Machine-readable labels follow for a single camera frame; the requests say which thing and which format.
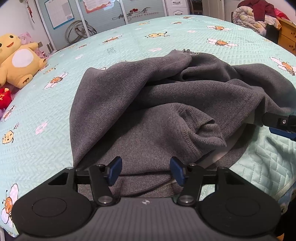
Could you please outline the dark grey sweater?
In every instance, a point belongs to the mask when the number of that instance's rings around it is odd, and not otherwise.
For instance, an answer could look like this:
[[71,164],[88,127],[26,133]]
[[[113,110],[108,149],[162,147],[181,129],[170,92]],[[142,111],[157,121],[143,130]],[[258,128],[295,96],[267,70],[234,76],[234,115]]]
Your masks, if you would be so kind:
[[265,113],[295,111],[295,87],[263,64],[229,65],[217,57],[173,50],[84,73],[70,111],[73,164],[86,170],[119,156],[118,196],[167,197],[170,159],[200,161],[226,150],[217,165],[244,153]]

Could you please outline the pile of clothes and quilt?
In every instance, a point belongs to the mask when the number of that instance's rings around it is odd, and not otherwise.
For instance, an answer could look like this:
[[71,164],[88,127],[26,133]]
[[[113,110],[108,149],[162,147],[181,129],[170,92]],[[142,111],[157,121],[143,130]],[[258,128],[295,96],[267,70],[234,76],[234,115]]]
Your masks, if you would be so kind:
[[252,29],[262,36],[267,34],[267,26],[281,29],[278,19],[290,21],[288,16],[267,1],[241,1],[232,13],[232,22],[245,28]]

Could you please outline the mint green bee bedspread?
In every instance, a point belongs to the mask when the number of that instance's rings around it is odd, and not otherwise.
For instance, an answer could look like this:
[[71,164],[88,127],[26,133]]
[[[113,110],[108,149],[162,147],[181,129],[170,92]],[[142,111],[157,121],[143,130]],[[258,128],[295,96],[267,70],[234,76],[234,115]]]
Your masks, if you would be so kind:
[[66,167],[114,157],[114,194],[180,192],[169,163],[229,167],[278,200],[295,195],[295,143],[262,125],[295,113],[295,56],[208,16],[117,27],[53,54],[1,117],[1,229],[16,201]]

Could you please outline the wooden yellow cabinet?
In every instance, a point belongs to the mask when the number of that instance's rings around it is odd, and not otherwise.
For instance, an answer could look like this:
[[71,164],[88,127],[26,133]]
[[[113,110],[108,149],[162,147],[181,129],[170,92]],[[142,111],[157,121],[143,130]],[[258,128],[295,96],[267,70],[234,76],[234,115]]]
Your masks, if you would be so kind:
[[289,20],[278,18],[281,29],[278,37],[278,45],[295,55],[296,27]]

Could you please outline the red plush toy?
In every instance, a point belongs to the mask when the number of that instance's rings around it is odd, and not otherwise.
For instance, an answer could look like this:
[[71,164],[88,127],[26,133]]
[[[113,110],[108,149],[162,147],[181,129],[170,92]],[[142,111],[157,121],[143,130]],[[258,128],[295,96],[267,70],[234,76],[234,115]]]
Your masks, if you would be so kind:
[[0,110],[6,109],[11,103],[11,91],[8,88],[0,89]]

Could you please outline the yellow plush toy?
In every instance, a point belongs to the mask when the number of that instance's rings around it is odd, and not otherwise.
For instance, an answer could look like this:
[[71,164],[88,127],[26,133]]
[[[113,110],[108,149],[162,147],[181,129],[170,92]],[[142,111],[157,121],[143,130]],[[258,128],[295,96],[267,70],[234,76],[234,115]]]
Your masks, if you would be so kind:
[[19,89],[27,85],[47,64],[34,51],[37,43],[23,45],[18,36],[5,34],[1,36],[1,86],[6,83]]

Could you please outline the sliding wardrobe doors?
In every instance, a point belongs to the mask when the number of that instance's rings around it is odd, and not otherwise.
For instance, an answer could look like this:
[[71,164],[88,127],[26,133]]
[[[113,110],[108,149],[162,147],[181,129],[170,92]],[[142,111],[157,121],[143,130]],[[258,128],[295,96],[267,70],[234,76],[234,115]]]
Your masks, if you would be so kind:
[[36,5],[55,50],[61,50],[97,33],[167,15],[164,1],[115,1],[113,8],[89,14],[86,13],[83,1],[69,1],[74,20],[54,30],[45,2],[36,1]]

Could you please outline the white drawer cabinet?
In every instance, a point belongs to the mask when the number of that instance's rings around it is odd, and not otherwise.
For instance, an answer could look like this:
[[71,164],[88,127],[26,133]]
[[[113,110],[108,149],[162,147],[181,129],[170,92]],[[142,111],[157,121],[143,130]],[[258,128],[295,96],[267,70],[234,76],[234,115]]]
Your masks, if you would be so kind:
[[165,0],[165,4],[169,16],[184,16],[190,14],[187,0]]

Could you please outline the blue framed poster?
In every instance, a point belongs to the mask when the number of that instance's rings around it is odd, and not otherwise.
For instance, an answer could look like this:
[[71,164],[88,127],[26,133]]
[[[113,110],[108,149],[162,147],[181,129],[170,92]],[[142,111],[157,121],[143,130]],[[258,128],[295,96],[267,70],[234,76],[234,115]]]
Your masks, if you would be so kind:
[[48,0],[45,8],[54,30],[74,20],[68,0]]

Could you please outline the red bordered poster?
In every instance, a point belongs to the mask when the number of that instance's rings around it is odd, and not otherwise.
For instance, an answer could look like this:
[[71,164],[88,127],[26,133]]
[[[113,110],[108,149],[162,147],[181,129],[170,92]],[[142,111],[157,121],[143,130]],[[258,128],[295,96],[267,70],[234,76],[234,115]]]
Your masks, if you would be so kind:
[[88,14],[101,9],[107,11],[114,7],[114,3],[114,0],[83,0],[86,13]]

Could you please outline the red hanging wall ornament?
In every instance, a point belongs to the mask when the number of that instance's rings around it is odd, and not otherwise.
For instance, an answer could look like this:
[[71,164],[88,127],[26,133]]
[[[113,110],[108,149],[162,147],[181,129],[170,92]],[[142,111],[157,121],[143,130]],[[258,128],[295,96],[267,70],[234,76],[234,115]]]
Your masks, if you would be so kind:
[[30,16],[32,22],[35,23],[34,22],[34,19],[33,19],[33,12],[32,12],[32,9],[31,9],[31,7],[29,5],[29,1],[28,0],[25,0],[25,3],[26,3],[26,8],[28,10],[29,16]]

